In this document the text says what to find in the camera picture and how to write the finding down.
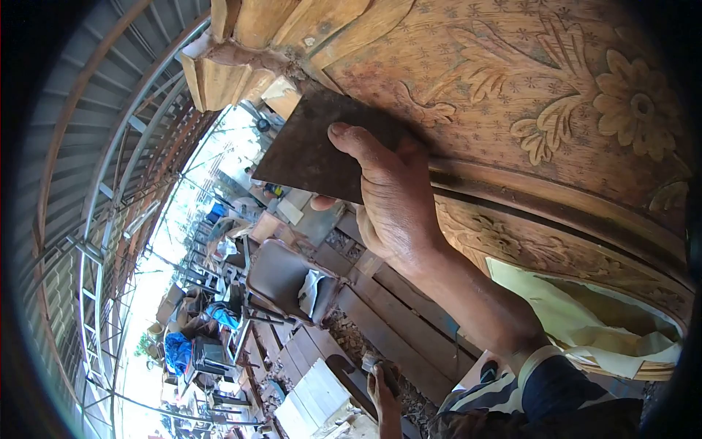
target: cardboard box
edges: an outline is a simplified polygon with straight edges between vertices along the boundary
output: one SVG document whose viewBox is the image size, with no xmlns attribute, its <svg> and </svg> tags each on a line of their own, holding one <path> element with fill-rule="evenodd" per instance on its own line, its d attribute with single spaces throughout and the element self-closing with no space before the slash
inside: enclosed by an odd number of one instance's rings
<svg viewBox="0 0 702 439">
<path fill-rule="evenodd" d="M 173 311 L 176 310 L 176 307 L 180 301 L 182 301 L 183 297 L 185 297 L 185 292 L 181 290 L 178 285 L 171 285 L 168 293 L 166 293 L 161 300 L 159 309 L 156 312 L 156 321 L 166 326 L 168 324 L 168 319 L 171 318 Z"/>
</svg>

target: wood carving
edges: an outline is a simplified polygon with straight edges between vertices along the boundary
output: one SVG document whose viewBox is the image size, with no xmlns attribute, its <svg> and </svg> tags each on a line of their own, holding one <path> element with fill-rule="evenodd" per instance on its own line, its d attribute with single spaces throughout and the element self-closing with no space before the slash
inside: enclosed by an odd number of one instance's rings
<svg viewBox="0 0 702 439">
<path fill-rule="evenodd" d="M 650 71 L 643 59 L 629 63 L 608 50 L 607 65 L 611 73 L 597 77 L 602 93 L 592 103 L 603 114 L 597 128 L 605 136 L 616 134 L 619 144 L 632 145 L 637 155 L 660 162 L 666 150 L 675 149 L 673 135 L 682 135 L 675 94 L 665 76 Z"/>
<path fill-rule="evenodd" d="M 280 27 L 272 45 L 292 53 L 310 53 L 356 17 L 370 0 L 302 0 Z"/>
<path fill-rule="evenodd" d="M 437 195 L 444 236 L 461 252 L 474 250 L 539 273 L 558 275 L 635 296 L 687 327 L 693 294 L 655 270 L 548 226 Z"/>
<path fill-rule="evenodd" d="M 686 328 L 691 136 L 655 45 L 617 2 L 215 9 L 227 13 L 181 57 L 199 110 L 246 98 L 286 118 L 310 78 L 383 108 L 427 140 L 441 187 L 531 214 L 437 196 L 442 230 L 466 256 L 610 288 Z"/>
<path fill-rule="evenodd" d="M 687 197 L 687 190 L 687 183 L 684 181 L 677 181 L 662 187 L 651 200 L 649 210 L 660 211 L 683 207 L 685 205 L 685 197 Z"/>
</svg>

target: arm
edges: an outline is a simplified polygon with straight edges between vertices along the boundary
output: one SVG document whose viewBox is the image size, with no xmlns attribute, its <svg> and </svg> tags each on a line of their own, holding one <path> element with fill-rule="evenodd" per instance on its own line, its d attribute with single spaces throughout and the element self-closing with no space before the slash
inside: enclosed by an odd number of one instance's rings
<svg viewBox="0 0 702 439">
<path fill-rule="evenodd" d="M 391 152 L 365 129 L 342 123 L 329 127 L 329 139 L 361 165 L 364 206 L 357 221 L 368 249 L 443 307 L 471 342 L 501 356 L 519 374 L 524 361 L 548 344 L 541 323 L 524 299 L 446 241 L 423 149 L 405 138 Z M 320 199 L 317 208 L 323 204 Z"/>
</svg>

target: hand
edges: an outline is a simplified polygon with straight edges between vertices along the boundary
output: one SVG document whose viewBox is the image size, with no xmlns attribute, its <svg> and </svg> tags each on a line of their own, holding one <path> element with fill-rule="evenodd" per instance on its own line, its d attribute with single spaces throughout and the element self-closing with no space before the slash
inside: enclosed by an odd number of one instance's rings
<svg viewBox="0 0 702 439">
<path fill-rule="evenodd" d="M 428 251 L 447 244 L 437 221 L 425 149 L 406 137 L 392 152 L 366 129 L 342 122 L 330 125 L 328 135 L 361 165 L 364 206 L 356 220 L 366 247 L 401 274 L 418 270 Z M 318 197 L 312 208 L 324 210 L 333 203 Z"/>
<path fill-rule="evenodd" d="M 373 366 L 373 373 L 368 374 L 368 394 L 371 396 L 373 405 L 378 411 L 378 421 L 399 421 L 402 414 L 402 406 L 399 401 L 392 396 L 392 391 L 385 384 L 383 368 L 378 365 Z"/>
</svg>

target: sawdust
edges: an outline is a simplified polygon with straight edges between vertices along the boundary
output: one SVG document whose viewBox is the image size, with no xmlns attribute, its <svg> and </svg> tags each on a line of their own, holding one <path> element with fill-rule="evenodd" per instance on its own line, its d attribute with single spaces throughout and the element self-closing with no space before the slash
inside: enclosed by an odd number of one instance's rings
<svg viewBox="0 0 702 439">
<path fill-rule="evenodd" d="M 334 228 L 329 232 L 324 240 L 329 246 L 343 256 L 344 248 L 351 238 L 341 230 Z"/>
<path fill-rule="evenodd" d="M 373 344 L 363 336 L 358 326 L 340 310 L 334 310 L 324 320 L 324 326 L 329 328 L 329 333 L 336 343 L 346 352 L 354 365 L 361 368 L 363 354 L 370 350 L 379 353 Z M 436 415 L 438 407 L 427 398 L 424 398 L 415 386 L 406 379 L 402 379 L 402 414 L 417 426 L 423 438 L 428 436 L 427 423 Z"/>
</svg>

